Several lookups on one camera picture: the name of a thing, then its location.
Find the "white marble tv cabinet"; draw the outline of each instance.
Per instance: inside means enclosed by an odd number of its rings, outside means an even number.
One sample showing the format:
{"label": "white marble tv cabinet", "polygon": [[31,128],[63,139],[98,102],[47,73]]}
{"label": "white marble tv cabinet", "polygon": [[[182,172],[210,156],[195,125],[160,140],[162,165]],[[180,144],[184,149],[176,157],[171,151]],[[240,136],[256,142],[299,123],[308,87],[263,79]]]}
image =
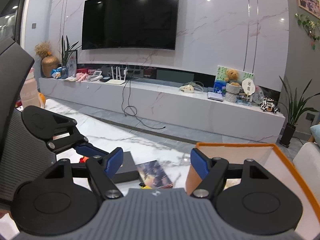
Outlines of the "white marble tv cabinet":
{"label": "white marble tv cabinet", "polygon": [[[40,78],[39,85],[45,96],[122,113],[124,84]],[[124,89],[124,107],[128,95],[129,84]],[[130,105],[140,118],[266,143],[276,142],[285,121],[281,113],[262,112],[258,106],[218,102],[208,99],[207,93],[188,94],[177,87],[135,81]]]}

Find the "gold vase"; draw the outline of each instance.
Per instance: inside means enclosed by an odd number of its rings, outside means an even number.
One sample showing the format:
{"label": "gold vase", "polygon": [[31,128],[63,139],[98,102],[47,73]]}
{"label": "gold vase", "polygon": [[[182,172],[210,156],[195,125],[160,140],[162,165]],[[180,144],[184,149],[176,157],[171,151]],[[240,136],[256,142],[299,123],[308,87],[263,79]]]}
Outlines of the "gold vase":
{"label": "gold vase", "polygon": [[56,56],[47,56],[41,61],[42,65],[42,72],[44,73],[45,77],[51,77],[51,71],[53,69],[58,68],[59,60]]}

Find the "ivy vine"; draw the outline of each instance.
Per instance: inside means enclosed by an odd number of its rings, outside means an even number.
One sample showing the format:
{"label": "ivy vine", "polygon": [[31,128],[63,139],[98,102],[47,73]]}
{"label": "ivy vine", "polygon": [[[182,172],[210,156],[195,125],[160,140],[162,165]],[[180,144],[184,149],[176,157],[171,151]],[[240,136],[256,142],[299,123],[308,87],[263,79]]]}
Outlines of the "ivy vine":
{"label": "ivy vine", "polygon": [[303,27],[306,31],[307,35],[311,39],[311,46],[312,49],[316,48],[316,41],[320,40],[320,36],[317,36],[316,30],[319,30],[320,21],[314,22],[309,19],[309,16],[305,16],[304,14],[297,14],[296,18],[298,19],[298,25]]}

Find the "television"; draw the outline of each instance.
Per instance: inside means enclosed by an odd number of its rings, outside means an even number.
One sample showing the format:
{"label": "television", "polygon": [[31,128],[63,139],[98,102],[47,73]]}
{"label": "television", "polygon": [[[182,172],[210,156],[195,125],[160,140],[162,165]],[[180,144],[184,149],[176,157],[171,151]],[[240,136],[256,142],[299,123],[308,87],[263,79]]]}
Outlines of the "television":
{"label": "television", "polygon": [[179,0],[86,0],[82,49],[175,49]]}

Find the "stuffed toy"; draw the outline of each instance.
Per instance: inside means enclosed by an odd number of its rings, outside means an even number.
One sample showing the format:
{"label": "stuffed toy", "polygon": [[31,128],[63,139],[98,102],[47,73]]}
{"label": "stuffed toy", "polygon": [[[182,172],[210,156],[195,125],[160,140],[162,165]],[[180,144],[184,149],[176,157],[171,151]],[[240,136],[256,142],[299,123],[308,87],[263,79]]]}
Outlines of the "stuffed toy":
{"label": "stuffed toy", "polygon": [[226,71],[226,75],[227,77],[224,79],[225,82],[237,81],[239,78],[238,71],[236,71],[235,69],[228,69]]}
{"label": "stuffed toy", "polygon": [[230,83],[230,85],[240,87],[240,84],[239,84],[239,83],[237,83],[237,82],[231,82],[231,83]]}

